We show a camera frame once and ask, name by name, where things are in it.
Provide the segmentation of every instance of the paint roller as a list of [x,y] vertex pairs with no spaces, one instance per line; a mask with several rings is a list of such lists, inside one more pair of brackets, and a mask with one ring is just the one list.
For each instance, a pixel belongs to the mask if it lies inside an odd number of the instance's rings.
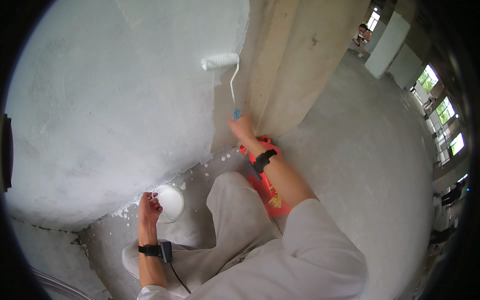
[[202,59],[202,68],[205,71],[213,70],[213,69],[220,69],[220,68],[230,68],[234,65],[237,65],[237,69],[235,73],[233,73],[232,79],[230,80],[230,89],[232,90],[232,99],[233,99],[233,119],[238,120],[240,118],[240,111],[237,109],[237,105],[235,104],[235,94],[233,93],[233,79],[237,75],[239,71],[240,65],[240,57],[237,53],[224,53],[209,56],[207,58]]

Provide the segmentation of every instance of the white shirt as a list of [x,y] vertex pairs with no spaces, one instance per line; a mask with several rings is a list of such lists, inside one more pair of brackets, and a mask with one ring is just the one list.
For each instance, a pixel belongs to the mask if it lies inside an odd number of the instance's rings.
[[[336,226],[323,205],[308,199],[287,218],[281,240],[251,251],[245,260],[213,277],[187,300],[358,299],[367,280],[365,257]],[[146,286],[138,300],[170,300]]]

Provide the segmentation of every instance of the concrete floor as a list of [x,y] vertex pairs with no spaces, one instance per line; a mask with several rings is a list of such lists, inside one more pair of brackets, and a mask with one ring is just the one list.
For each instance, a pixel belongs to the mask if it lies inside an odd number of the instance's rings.
[[[277,145],[365,254],[370,283],[362,298],[388,300],[408,287],[427,250],[435,149],[417,101],[389,78],[373,78],[364,59],[347,52],[303,122]],[[242,170],[244,159],[230,149],[173,180],[186,182],[185,210],[174,224],[158,227],[159,237],[212,247],[206,196],[216,176]],[[115,300],[140,291],[121,263],[123,246],[136,237],[136,207],[81,233],[91,267]],[[285,218],[277,221],[283,229]]]

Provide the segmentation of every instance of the paint bucket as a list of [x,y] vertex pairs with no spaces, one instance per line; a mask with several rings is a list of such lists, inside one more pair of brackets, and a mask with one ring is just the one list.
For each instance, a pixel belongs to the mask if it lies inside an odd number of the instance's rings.
[[173,223],[175,222],[181,213],[183,212],[183,206],[185,201],[183,199],[183,195],[174,186],[169,184],[162,184],[153,192],[157,192],[158,202],[163,207],[162,213],[158,216],[157,223]]

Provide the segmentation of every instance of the roller handle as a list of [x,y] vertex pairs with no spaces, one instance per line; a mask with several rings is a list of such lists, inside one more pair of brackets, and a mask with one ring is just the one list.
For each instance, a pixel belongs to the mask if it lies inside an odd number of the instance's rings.
[[240,119],[241,115],[240,115],[240,111],[236,108],[233,109],[233,119],[236,121],[238,119]]

